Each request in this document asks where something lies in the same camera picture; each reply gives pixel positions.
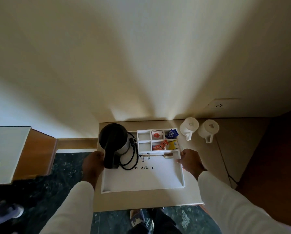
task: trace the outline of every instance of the person's left hand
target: person's left hand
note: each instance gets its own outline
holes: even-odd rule
[[[103,152],[95,151],[89,154],[83,161],[83,179],[82,181],[87,181],[96,188],[96,183],[99,175],[104,169],[103,164]]]

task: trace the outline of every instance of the white mug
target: white mug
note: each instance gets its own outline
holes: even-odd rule
[[[198,129],[200,137],[206,140],[206,143],[213,142],[214,134],[218,133],[219,125],[214,120],[206,120]]]
[[[181,125],[180,132],[190,140],[192,134],[198,129],[198,120],[193,117],[188,117]]]

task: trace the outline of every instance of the hand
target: hand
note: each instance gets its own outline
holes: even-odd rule
[[[180,153],[180,155],[181,159],[177,159],[177,162],[181,163],[183,168],[191,173],[195,179],[198,179],[198,176],[206,171],[198,152],[192,149],[185,149]]]
[[[104,169],[103,152],[95,151],[89,154],[83,161],[82,169],[82,181],[89,182],[93,185],[93,189],[95,189],[98,177]]]

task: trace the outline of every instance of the blue packet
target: blue packet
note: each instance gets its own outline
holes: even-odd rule
[[[179,134],[178,134],[178,132],[177,132],[176,129],[171,129],[170,132],[168,132],[168,133],[165,135],[165,137],[166,137],[167,139],[175,139],[178,135],[179,135]]]

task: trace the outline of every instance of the mug handle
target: mug handle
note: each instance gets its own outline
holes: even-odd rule
[[[207,137],[205,138],[206,143],[212,143],[212,142],[213,142],[213,137],[214,137],[214,135],[207,136]]]
[[[192,137],[192,133],[191,132],[186,134],[186,139],[187,140],[191,140],[191,137]]]

